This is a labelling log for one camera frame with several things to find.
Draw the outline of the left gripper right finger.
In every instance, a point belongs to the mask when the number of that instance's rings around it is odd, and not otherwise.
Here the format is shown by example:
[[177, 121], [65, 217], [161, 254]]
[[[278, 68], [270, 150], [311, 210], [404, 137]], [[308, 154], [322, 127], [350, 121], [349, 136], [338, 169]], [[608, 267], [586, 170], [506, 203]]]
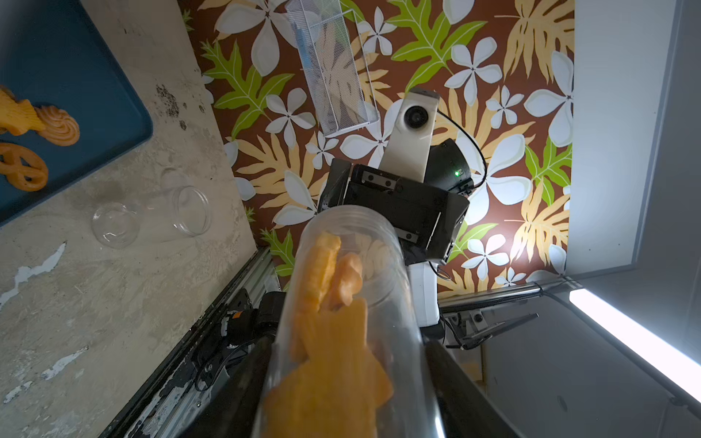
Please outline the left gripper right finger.
[[427, 341], [425, 357], [446, 437], [523, 437], [441, 343]]

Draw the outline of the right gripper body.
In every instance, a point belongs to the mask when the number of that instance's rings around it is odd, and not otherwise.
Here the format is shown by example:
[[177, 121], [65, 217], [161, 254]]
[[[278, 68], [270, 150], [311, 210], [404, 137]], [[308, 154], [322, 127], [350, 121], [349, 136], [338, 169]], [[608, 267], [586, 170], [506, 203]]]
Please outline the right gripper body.
[[469, 207], [463, 193], [335, 159], [318, 211], [347, 204], [374, 210], [390, 222], [407, 265], [447, 264]]

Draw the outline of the clear jar lid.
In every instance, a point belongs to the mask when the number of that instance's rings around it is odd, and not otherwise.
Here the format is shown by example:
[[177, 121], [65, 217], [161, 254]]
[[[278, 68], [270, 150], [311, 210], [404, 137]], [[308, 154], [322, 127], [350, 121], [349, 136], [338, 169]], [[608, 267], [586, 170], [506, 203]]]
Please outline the clear jar lid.
[[173, 167], [165, 168], [160, 175], [160, 188], [163, 190], [189, 186], [191, 184], [191, 179], [185, 173]]

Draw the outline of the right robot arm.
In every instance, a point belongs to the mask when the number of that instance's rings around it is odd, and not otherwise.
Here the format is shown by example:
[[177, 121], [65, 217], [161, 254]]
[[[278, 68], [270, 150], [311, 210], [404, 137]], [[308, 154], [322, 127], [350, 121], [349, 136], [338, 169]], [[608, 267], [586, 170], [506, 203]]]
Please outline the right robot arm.
[[467, 197], [477, 187], [462, 151], [447, 139], [428, 148], [425, 174], [418, 181], [333, 160], [317, 211], [345, 204], [374, 210], [394, 227], [405, 264], [445, 265], [467, 215]]

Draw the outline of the clear cookie jar front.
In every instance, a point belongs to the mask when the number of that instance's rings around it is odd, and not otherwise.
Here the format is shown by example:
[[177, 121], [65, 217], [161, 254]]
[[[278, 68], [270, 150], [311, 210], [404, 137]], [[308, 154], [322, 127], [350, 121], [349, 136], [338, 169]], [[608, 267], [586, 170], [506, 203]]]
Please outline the clear cookie jar front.
[[301, 237], [254, 436], [444, 433], [394, 228], [361, 206], [320, 213]]

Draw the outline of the clear cookie jar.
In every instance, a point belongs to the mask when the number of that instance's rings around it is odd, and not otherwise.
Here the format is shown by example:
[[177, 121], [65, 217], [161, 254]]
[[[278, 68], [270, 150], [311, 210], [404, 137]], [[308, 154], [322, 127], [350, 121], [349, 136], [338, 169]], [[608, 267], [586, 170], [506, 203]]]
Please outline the clear cookie jar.
[[301, 237], [254, 436], [444, 433], [394, 228], [361, 206], [320, 213]]
[[104, 246], [124, 249], [199, 237], [212, 219], [206, 195], [185, 185], [102, 204], [91, 218], [91, 230]]

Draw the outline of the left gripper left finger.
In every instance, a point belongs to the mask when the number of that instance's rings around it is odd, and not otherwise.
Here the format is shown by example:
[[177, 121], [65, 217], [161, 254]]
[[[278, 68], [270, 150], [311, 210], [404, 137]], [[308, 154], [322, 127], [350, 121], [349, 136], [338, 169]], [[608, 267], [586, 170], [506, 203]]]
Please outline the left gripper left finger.
[[183, 438], [252, 436], [274, 339], [262, 337], [209, 403], [180, 434]]

